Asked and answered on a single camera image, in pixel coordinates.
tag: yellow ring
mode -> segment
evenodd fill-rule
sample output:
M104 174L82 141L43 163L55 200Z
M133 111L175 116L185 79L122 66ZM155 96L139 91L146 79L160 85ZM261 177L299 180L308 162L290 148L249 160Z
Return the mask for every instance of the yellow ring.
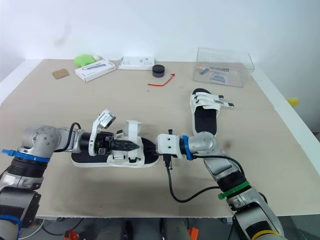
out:
M253 235L253 237L251 238L251 240L256 240L258 237L260 237L261 235L264 234L275 234L275 235L280 235L280 233L276 232L276 231L272 231L272 230L262 230L257 232L255 235Z

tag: yellow object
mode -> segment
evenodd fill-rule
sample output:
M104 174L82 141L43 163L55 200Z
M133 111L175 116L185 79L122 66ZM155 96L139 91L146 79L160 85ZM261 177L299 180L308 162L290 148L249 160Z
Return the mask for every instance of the yellow object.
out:
M272 231L272 230L262 230L257 232L255 235L253 235L253 237L251 238L251 240L256 240L258 237L260 237L261 235L264 234L275 234L275 235L280 235L280 233L276 232L276 231Z
M300 103L300 100L298 98L289 98L289 97L286 97L285 98L289 104L291 105L291 107L295 107L297 106L299 103Z

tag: slipper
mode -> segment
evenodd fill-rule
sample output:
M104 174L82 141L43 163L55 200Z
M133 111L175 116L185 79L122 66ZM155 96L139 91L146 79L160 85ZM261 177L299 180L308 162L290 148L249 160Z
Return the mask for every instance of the slipper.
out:
M203 88L195 89L190 96L193 134L201 132L217 134L217 116L221 106L233 108L231 102L224 102L223 95L213 95Z
M146 138L141 138L143 143L144 163L143 165L137 165L130 163L129 160L124 159L116 164L109 163L112 161L112 156L96 155L90 156L88 151L82 151L80 153L72 153L72 163L79 168L94 168L94 167L128 167L128 168L147 168L152 167L158 162L158 155L155 155L156 145Z

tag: orange part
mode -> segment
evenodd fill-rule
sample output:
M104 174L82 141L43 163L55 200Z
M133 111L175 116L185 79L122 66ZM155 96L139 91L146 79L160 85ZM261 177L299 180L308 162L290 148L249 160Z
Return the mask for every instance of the orange part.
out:
M72 229L66 231L63 235L64 240L79 240L79 234Z
M169 78L168 81L166 81L164 84L152 84L152 83L148 83L149 86L155 86L155 87L163 87L164 85L166 85L168 82L170 82L170 80L175 76L174 73L171 73L171 77Z
M199 234L199 229L192 227L191 229L188 230L190 234L190 239L191 240L197 240L198 239L198 234Z

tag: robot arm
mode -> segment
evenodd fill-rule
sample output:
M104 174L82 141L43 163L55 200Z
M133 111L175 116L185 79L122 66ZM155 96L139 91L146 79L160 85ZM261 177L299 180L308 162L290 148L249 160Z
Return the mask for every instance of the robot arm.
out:
M211 133L201 132L191 137L160 134L156 151L178 158L186 155L188 160L203 158L206 168L222 190L219 198L226 199L231 210L235 211L233 224L241 239L285 239L279 219L247 181L239 163L224 155Z
M114 120L112 113L103 111L94 122L92 133L80 129L78 123L73 123L70 129L29 127L24 131L22 145L17 150L2 150L13 160L0 176L0 240L17 239L20 229L33 223L41 198L36 190L41 187L43 174L54 152L79 154L85 151L107 159L113 152L124 156L128 151L140 148L130 140L115 139L113 133L101 132Z

